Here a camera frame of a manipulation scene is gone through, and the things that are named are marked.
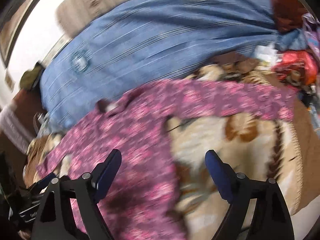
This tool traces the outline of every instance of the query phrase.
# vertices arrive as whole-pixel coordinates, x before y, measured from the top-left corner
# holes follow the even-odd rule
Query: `wall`
[[[43,60],[53,45],[63,35],[55,17],[56,8],[63,0],[40,0],[25,22],[8,65],[15,82],[13,93],[4,84],[4,67],[0,63],[0,106],[7,104],[19,91],[23,73]]]

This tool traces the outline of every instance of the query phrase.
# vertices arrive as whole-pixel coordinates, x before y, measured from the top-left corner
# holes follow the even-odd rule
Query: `pink floral garment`
[[[113,148],[122,164],[99,208],[116,240],[186,239],[180,222],[167,215],[179,187],[165,132],[169,116],[181,119],[250,112],[266,120],[293,117],[294,93],[268,85],[164,80],[130,90],[108,113],[87,114],[38,167],[44,177],[72,155],[68,175],[76,179],[103,162]],[[75,201],[75,220],[82,224]]]

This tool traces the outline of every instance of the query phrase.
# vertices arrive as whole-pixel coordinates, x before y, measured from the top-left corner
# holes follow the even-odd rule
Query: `purple bag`
[[[310,13],[306,13],[302,16],[303,20],[303,32],[306,37],[309,47],[312,49],[314,56],[320,63],[320,22]]]

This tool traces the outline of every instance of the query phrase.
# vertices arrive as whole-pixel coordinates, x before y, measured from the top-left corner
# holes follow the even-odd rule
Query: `striped blue fabric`
[[[70,128],[101,98],[182,78],[209,56],[275,42],[270,0],[131,0],[94,20],[41,78],[50,119]]]

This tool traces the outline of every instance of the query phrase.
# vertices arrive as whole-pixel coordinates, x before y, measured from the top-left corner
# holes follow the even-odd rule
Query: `red plastic bag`
[[[318,66],[314,58],[306,51],[289,50],[283,53],[282,61],[272,67],[280,81],[284,80],[292,70],[300,72],[304,85],[315,83]]]

